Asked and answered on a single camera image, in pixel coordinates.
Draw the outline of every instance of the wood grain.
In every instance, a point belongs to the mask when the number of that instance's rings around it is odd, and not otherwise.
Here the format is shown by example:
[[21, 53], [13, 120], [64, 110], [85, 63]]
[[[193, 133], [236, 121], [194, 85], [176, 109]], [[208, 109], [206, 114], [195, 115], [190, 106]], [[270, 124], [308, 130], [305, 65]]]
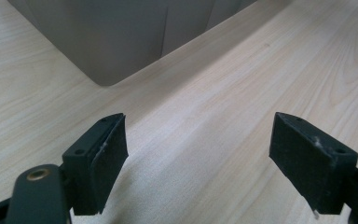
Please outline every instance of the wood grain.
[[358, 0], [259, 0], [108, 88], [0, 0], [0, 201], [123, 112], [130, 156], [103, 214], [75, 223], [347, 223], [316, 220], [268, 157], [276, 111], [358, 151]]

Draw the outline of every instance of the tabletop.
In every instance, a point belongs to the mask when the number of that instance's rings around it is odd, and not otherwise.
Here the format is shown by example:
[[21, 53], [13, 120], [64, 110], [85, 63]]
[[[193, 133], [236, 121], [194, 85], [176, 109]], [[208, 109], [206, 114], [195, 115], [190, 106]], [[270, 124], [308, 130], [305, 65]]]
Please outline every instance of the tabletop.
[[0, 201], [98, 119], [130, 156], [103, 213], [75, 223], [347, 223], [317, 218], [269, 158], [274, 113], [358, 152], [358, 0], [259, 0], [111, 87], [0, 0]]

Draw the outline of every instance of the wooden table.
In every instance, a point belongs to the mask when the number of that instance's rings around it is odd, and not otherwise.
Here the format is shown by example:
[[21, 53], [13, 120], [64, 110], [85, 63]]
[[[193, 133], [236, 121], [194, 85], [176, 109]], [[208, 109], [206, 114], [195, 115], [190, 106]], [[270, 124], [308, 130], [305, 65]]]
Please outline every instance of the wooden table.
[[75, 223], [346, 223], [316, 220], [269, 158], [276, 111], [358, 151], [358, 0], [259, 0], [108, 88], [0, 0], [0, 201], [123, 112], [130, 156], [103, 214]]

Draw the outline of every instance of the small hole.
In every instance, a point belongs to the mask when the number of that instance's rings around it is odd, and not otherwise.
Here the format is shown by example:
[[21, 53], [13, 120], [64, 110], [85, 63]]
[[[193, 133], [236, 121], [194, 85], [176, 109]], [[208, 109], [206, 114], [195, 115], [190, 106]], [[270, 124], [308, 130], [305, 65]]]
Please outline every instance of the small hole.
[[78, 150], [75, 151], [75, 154], [76, 154], [76, 155], [81, 155], [81, 154], [83, 154], [83, 153], [84, 153], [84, 150], [83, 150], [83, 149], [78, 149]]
[[50, 171], [48, 169], [39, 169], [31, 172], [27, 175], [27, 179], [30, 181], [36, 181], [39, 179], [43, 179], [45, 176], [49, 175]]
[[347, 153], [344, 149], [342, 148], [336, 148], [336, 153], [339, 153], [339, 154], [345, 154]]

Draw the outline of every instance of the light wood surface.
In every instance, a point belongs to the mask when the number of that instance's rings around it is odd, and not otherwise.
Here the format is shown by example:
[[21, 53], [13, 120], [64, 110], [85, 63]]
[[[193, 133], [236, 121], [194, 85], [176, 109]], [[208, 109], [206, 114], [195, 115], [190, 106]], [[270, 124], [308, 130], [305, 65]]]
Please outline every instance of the light wood surface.
[[358, 151], [358, 0], [259, 0], [108, 88], [0, 0], [0, 201], [122, 112], [130, 156], [103, 214], [75, 223], [347, 223], [347, 207], [316, 220], [268, 157], [276, 111]]

